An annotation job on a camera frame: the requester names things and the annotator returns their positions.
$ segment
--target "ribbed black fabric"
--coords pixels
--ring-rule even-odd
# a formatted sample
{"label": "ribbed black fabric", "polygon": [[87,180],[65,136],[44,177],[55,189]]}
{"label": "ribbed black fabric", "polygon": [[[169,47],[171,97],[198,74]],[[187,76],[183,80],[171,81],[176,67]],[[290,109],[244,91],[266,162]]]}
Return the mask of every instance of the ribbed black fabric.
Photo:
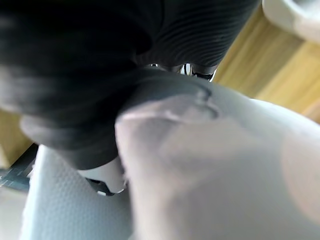
{"label": "ribbed black fabric", "polygon": [[0,106],[75,168],[103,165],[118,110],[158,73],[140,66],[218,64],[258,2],[1,1]]}

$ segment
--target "white plastic surface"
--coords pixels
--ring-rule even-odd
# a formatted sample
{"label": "white plastic surface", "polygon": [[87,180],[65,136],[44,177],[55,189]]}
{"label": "white plastic surface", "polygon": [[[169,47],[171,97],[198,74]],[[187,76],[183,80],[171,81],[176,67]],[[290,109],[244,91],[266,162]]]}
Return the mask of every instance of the white plastic surface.
{"label": "white plastic surface", "polygon": [[[319,240],[319,125],[219,85],[178,78],[185,93],[166,95],[176,87],[171,81],[145,83],[116,120],[134,237]],[[43,146],[34,171],[21,240],[130,237],[126,192],[98,196]]]}
{"label": "white plastic surface", "polygon": [[78,170],[78,173],[85,178],[104,182],[109,191],[114,194],[121,193],[126,187],[119,157],[96,168]]}
{"label": "white plastic surface", "polygon": [[320,0],[263,0],[262,6],[275,25],[320,44]]}

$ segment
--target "wooden floor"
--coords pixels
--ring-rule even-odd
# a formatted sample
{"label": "wooden floor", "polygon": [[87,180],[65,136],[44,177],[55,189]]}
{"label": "wooden floor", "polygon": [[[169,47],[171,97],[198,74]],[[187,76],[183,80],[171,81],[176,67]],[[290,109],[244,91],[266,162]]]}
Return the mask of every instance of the wooden floor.
{"label": "wooden floor", "polygon": [[273,26],[259,8],[218,67],[215,82],[310,114],[320,100],[320,45]]}

